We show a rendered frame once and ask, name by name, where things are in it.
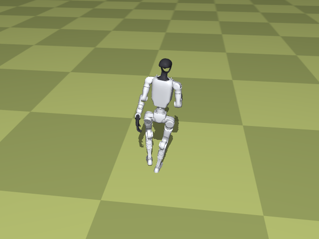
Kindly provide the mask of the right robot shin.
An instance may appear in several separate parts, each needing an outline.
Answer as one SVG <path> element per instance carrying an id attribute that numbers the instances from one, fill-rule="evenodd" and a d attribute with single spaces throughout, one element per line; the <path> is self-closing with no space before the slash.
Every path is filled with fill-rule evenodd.
<path id="1" fill-rule="evenodd" d="M 167 148 L 167 143 L 165 144 L 163 150 L 161 150 L 161 149 L 159 148 L 159 151 L 158 151 L 158 161 L 157 161 L 157 165 L 156 165 L 156 167 L 158 166 L 158 168 L 160 167 L 160 163 L 161 163 L 161 161 L 162 161 L 162 159 L 163 159 L 163 157 L 164 157 L 164 155 L 165 155 L 166 148 Z"/>

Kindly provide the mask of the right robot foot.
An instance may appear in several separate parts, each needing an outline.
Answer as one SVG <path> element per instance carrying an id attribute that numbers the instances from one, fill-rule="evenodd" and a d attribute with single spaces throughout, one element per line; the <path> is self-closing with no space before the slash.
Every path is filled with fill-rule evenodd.
<path id="1" fill-rule="evenodd" d="M 159 168 L 158 168 L 158 166 L 157 167 L 155 166 L 154 173 L 158 173 L 159 170 L 161 169 L 162 165 L 163 165 L 163 162 L 161 161 Z"/>

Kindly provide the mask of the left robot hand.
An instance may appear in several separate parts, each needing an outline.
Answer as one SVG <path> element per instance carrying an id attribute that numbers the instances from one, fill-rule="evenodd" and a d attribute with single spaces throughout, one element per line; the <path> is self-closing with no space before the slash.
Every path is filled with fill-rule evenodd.
<path id="1" fill-rule="evenodd" d="M 136 127 L 137 127 L 137 131 L 138 132 L 142 132 L 142 130 L 141 129 L 139 129 L 139 126 L 141 126 L 140 124 L 139 124 L 139 120 L 141 119 L 140 118 L 140 115 L 136 115 Z"/>

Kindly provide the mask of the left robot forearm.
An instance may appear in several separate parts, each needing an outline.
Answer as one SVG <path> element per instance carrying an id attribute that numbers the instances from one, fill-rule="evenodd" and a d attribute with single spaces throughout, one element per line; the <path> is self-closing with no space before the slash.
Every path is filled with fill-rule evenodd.
<path id="1" fill-rule="evenodd" d="M 144 108 L 145 103 L 141 102 L 141 99 L 142 99 L 142 94 L 140 95 L 140 98 L 139 98 L 138 107 L 136 110 L 137 113 L 135 114 L 135 117 L 136 117 L 136 115 L 140 115 L 140 117 L 141 117 L 141 113 L 143 112 L 143 108 Z"/>

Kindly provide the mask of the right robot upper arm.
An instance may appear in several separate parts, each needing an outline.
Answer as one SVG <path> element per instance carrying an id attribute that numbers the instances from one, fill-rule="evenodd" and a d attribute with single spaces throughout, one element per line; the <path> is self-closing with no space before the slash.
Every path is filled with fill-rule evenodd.
<path id="1" fill-rule="evenodd" d="M 181 89 L 182 84 L 178 81 L 172 82 L 173 89 L 175 90 L 175 101 L 174 101 L 174 107 L 181 108 L 180 101 L 181 101 Z"/>

